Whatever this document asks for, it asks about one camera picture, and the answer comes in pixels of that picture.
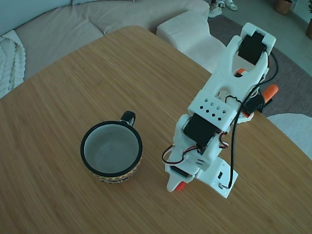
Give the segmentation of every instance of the gray carpet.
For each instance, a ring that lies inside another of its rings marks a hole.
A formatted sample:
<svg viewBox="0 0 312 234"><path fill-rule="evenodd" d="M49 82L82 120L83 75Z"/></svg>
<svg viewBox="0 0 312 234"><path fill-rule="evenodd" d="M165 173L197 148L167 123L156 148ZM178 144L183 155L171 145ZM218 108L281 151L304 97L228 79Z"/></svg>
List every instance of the gray carpet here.
<svg viewBox="0 0 312 234"><path fill-rule="evenodd" d="M211 35L225 45L234 35L239 35L242 28L224 16L209 19L208 23ZM279 91L273 97L273 102L265 107L263 113L266 116L296 113L312 117L312 77L279 50L273 49L273 53L278 61L279 73L271 83L276 84ZM272 62L267 78L270 78L275 72L274 61L270 60Z"/></svg>

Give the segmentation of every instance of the white robotic arm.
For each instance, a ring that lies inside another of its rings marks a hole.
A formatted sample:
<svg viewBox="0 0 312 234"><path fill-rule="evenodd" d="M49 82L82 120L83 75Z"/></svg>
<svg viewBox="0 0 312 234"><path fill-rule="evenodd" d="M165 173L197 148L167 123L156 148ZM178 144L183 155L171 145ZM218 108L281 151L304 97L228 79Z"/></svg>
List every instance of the white robotic arm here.
<svg viewBox="0 0 312 234"><path fill-rule="evenodd" d="M188 114L178 120L175 127L174 147L165 164L169 173L167 189L171 192L182 183L194 178L210 185L227 198L232 187L230 166L218 155L222 150L221 137L231 129L241 101L268 72L268 57L276 39L267 32L247 23L240 36L234 36L220 56L215 72L198 92ZM235 76L240 69L245 71ZM251 120L240 114L238 122ZM234 171L233 182L238 174Z"/></svg>

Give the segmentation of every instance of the shoe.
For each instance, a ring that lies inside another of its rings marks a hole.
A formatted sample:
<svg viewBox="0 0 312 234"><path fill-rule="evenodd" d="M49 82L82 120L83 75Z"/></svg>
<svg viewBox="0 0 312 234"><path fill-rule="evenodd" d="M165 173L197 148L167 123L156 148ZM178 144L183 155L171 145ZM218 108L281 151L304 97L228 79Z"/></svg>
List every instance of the shoe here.
<svg viewBox="0 0 312 234"><path fill-rule="evenodd" d="M232 0L225 0L225 5L232 11L237 11L237 6L233 3Z"/></svg>
<svg viewBox="0 0 312 234"><path fill-rule="evenodd" d="M216 1L216 4L217 4L220 8L225 7L225 3L224 3L223 0L217 0L217 1Z"/></svg>
<svg viewBox="0 0 312 234"><path fill-rule="evenodd" d="M212 19L214 17L220 16L221 14L222 14L221 8L216 3L211 4L208 18Z"/></svg>

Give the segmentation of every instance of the beige sofa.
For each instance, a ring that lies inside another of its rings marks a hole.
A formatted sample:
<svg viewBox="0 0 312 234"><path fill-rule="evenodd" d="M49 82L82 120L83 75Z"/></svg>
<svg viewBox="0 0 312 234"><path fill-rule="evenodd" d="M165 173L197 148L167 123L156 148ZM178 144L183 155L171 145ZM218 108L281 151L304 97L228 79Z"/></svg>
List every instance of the beige sofa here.
<svg viewBox="0 0 312 234"><path fill-rule="evenodd" d="M205 17L209 13L209 5L203 0L104 0L77 5L72 5L71 0L3 1L0 35L15 28L26 50L25 79L124 26L138 25L155 32L159 24L185 11L196 11Z"/></svg>

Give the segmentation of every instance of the colorful patterned mug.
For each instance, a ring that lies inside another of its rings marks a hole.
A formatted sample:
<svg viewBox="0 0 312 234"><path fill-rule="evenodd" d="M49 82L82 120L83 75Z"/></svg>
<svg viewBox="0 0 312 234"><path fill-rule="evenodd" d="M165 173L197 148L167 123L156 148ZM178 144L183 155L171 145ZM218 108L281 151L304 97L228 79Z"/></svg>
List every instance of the colorful patterned mug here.
<svg viewBox="0 0 312 234"><path fill-rule="evenodd" d="M136 115L126 111L120 121L93 126L83 137L80 154L83 163L100 180L120 183L138 169L142 141L133 128Z"/></svg>

